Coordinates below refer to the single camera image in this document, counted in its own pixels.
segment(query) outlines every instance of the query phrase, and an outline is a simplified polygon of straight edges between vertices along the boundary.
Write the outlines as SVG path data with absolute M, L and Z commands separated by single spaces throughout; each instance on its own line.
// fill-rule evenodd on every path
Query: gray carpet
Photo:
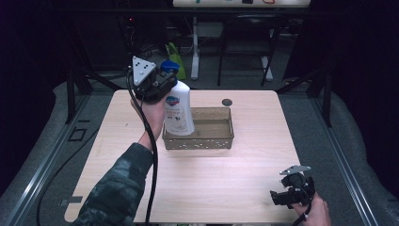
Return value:
M 279 48 L 271 66 L 275 79 L 273 82 L 266 83 L 264 87 L 260 86 L 262 78 L 256 75 L 251 77 L 226 76 L 222 79 L 222 86 L 218 87 L 216 85 L 216 44 L 217 40 L 206 40 L 202 44 L 200 48 L 199 79 L 196 81 L 190 79 L 184 81 L 192 89 L 274 90 L 284 85 L 281 78 L 294 44 L 293 40 L 280 39 Z M 191 70 L 190 55 L 191 53 L 183 56 L 188 75 Z M 151 60 L 159 63 L 165 57 L 162 53 L 154 52 Z M 107 72 L 102 75 L 113 76 L 115 78 L 112 80 L 113 82 L 125 87 L 124 77 L 114 77 L 114 75 L 118 74 L 121 74 L 121 72 Z M 112 97 L 112 91 L 97 81 L 92 80 L 91 84 L 95 88 L 91 96 L 82 97 L 78 95 L 78 99 L 81 100 L 80 103 L 83 104 L 80 107 L 80 111 L 78 111 L 74 124 L 70 125 L 69 130 L 67 130 L 68 133 L 62 136 L 65 138 L 65 142 L 63 142 L 62 147 L 59 147 L 59 156 L 53 161 L 54 165 L 51 173 L 46 177 L 47 182 L 60 166 L 78 151 L 101 125 L 104 113 Z M 304 84 L 289 93 L 279 96 L 300 162 L 302 165 L 312 167 L 312 170 L 307 174 L 313 177 L 316 190 L 328 202 L 333 225 L 364 225 L 350 190 L 337 167 L 337 159 L 324 124 L 318 120 L 317 114 L 319 113 L 314 109 L 312 100 L 309 100 L 303 92 L 306 87 L 307 85 Z M 67 119 L 65 89 L 65 84 L 55 89 L 57 101 L 53 115 L 20 173 L 0 199 L 0 222 L 7 222 L 8 219 L 15 216 L 12 211 L 23 196 L 24 190 L 35 175 L 42 160 L 54 149 L 54 145 L 58 142 L 60 135 L 65 131 L 64 122 Z M 399 204 L 381 186 L 373 171 L 367 165 L 359 129 L 344 103 L 335 95 L 333 95 L 331 102 L 331 122 L 333 125 L 332 130 L 340 142 L 378 224 L 399 225 Z M 63 217 L 67 207 L 64 204 L 64 200 L 67 200 L 73 193 L 94 138 L 83 146 L 77 155 L 65 165 L 48 187 L 41 202 L 41 225 L 68 225 Z M 36 199 L 32 202 L 33 204 L 26 209 L 26 216 L 19 220 L 19 225 L 36 225 L 36 208 L 39 197 L 34 198 Z

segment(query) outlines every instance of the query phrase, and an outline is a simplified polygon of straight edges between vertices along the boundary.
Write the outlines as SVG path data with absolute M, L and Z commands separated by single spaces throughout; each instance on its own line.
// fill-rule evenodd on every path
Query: dark background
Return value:
M 66 2 L 71 6 L 85 4 Z M 130 7 L 170 7 L 170 1 L 134 2 L 136 5 Z M 57 1 L 57 7 L 68 4 Z M 106 0 L 95 4 L 94 8 L 123 7 Z M 48 5 L 34 0 L 1 2 L 1 193 L 40 136 L 55 104 L 53 88 L 66 81 L 72 65 L 86 65 L 95 70 L 120 69 L 130 54 L 139 51 L 137 46 L 127 44 L 115 16 L 54 17 L 42 10 Z M 394 176 L 399 161 L 398 3 L 312 0 L 310 11 L 320 9 L 350 13 L 341 19 L 305 20 L 285 77 L 304 76 L 322 67 L 328 54 L 337 49 L 335 40 L 344 37 L 345 41 L 340 42 L 343 51 L 331 70 L 332 89 L 345 101 L 358 123 L 368 163 L 381 183 L 399 198 L 399 177 Z M 66 25 L 68 33 L 55 18 Z M 140 23 L 155 44 L 163 45 L 168 39 L 163 21 L 154 18 Z M 105 35 L 106 41 L 98 39 Z

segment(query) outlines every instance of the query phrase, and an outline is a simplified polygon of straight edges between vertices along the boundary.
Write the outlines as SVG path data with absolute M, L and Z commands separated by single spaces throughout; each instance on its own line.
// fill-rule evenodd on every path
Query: wooden table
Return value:
M 165 149 L 157 140 L 158 182 L 151 222 L 280 223 L 296 214 L 276 206 L 269 190 L 285 191 L 279 172 L 299 164 L 279 98 L 265 90 L 192 90 L 191 106 L 222 106 L 232 100 L 234 139 L 231 149 Z M 127 90 L 116 91 L 82 171 L 74 197 L 83 201 L 133 141 L 143 125 L 130 106 Z M 152 186 L 152 170 L 135 222 L 144 222 Z M 70 203 L 67 221 L 76 219 L 82 203 Z

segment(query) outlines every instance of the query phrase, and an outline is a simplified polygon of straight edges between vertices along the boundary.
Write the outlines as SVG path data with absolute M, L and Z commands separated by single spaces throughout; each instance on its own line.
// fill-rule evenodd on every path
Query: person's hand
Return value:
M 165 100 L 167 97 L 168 94 L 165 95 L 165 97 L 162 100 L 160 100 L 155 104 L 148 104 L 144 102 L 141 107 L 148 123 L 150 124 L 155 140 L 159 138 L 162 132 L 162 126 L 164 124 L 164 118 L 165 118 Z M 141 118 L 141 114 L 136 108 L 136 105 L 133 102 L 133 100 L 130 100 L 130 103 Z M 152 150 L 150 136 L 148 135 L 147 132 L 144 132 L 143 136 L 138 141 L 138 143 L 148 148 L 149 150 Z
M 302 215 L 308 206 L 299 203 L 292 204 L 296 213 Z M 331 219 L 329 218 L 327 203 L 316 193 L 314 193 L 311 202 L 311 211 L 306 221 L 303 221 L 304 226 L 330 226 Z

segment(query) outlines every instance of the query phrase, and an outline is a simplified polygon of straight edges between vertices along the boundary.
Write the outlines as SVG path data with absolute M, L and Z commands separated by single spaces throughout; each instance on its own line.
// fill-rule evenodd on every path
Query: bottle label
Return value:
M 167 104 L 169 106 L 175 106 L 180 102 L 180 99 L 174 96 L 168 96 L 167 97 Z

